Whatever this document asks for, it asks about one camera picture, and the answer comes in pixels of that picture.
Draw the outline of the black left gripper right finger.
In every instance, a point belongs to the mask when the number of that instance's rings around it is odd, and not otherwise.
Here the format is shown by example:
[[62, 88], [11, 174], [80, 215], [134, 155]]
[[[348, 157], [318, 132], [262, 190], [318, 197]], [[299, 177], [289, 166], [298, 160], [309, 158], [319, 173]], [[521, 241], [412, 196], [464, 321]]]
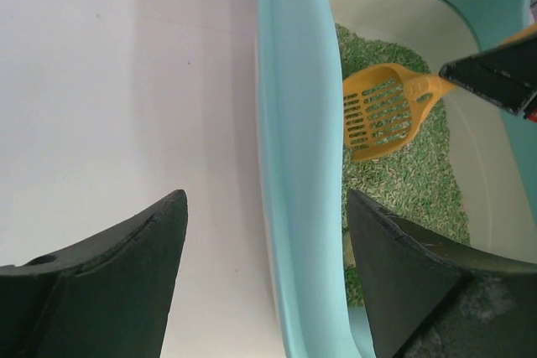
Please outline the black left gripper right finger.
[[533, 357], [536, 266], [462, 245], [347, 194], [378, 357]]

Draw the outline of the orange litter scoop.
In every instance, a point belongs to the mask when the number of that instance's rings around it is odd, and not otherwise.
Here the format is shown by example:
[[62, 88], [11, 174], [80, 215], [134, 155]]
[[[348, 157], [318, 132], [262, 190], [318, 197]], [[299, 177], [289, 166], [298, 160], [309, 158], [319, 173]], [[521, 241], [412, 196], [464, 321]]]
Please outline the orange litter scoop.
[[410, 143], [436, 103], [456, 88], [462, 89], [439, 72], [421, 74], [395, 63], [348, 76], [343, 81], [344, 140], [352, 160], [380, 158]]

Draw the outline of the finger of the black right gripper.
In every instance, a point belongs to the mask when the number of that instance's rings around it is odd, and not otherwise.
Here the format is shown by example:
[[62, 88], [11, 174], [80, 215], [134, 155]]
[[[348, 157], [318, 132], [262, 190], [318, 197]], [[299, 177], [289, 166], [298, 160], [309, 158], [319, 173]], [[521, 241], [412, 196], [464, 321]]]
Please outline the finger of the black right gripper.
[[439, 76], [517, 117], [536, 116], [536, 32], [444, 64]]

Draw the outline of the teal cat litter box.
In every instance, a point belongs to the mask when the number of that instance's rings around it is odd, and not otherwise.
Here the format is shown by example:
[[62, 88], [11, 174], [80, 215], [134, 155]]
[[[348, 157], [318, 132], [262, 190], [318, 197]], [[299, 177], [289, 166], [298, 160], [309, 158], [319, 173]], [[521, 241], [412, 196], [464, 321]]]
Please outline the teal cat litter box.
[[432, 68], [488, 49], [527, 26], [530, 0], [258, 0], [258, 145], [274, 300], [289, 357], [390, 357], [408, 341], [421, 356], [520, 357], [536, 340], [536, 300], [521, 324], [500, 327], [494, 287], [463, 292], [446, 329], [414, 337], [429, 313], [395, 287], [410, 270], [363, 248], [372, 307], [349, 309], [341, 240], [342, 72], [336, 24], [399, 41]]

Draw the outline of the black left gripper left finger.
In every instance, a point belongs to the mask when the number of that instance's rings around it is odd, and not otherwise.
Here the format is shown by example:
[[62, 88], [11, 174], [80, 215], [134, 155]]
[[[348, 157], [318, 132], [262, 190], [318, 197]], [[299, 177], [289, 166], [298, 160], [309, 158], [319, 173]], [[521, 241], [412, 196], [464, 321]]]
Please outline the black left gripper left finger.
[[1, 268], [3, 357], [158, 357], [188, 223], [175, 190], [83, 241]]

